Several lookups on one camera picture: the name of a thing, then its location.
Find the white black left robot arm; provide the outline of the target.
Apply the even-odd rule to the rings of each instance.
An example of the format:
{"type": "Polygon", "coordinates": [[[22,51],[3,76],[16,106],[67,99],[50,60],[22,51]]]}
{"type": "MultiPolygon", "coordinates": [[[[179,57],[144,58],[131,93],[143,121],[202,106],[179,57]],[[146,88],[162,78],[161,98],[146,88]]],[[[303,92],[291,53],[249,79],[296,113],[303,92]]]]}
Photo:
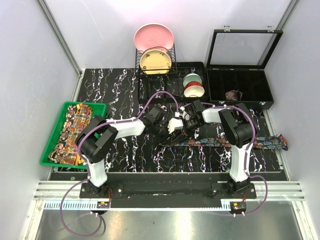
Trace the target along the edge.
{"type": "Polygon", "coordinates": [[[141,134],[167,139],[184,128],[179,112],[167,121],[163,121],[164,115],[165,112],[155,106],[147,113],[123,120],[108,120],[101,115],[93,117],[75,140],[78,154],[87,168],[86,192],[97,198],[108,193],[105,158],[116,140],[141,134]]]}

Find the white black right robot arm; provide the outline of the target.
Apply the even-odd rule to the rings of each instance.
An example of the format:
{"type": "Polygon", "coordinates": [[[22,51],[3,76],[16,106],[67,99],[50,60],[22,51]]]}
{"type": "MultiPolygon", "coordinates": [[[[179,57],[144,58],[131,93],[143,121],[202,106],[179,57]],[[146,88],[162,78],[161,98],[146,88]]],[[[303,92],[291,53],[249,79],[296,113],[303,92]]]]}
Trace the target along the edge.
{"type": "Polygon", "coordinates": [[[231,144],[230,180],[226,191],[232,198],[239,198],[250,185],[250,153],[257,134],[257,124],[244,103],[231,106],[211,106],[196,100],[190,111],[180,108],[184,123],[184,134],[210,123],[220,123],[226,140],[231,144]]]}

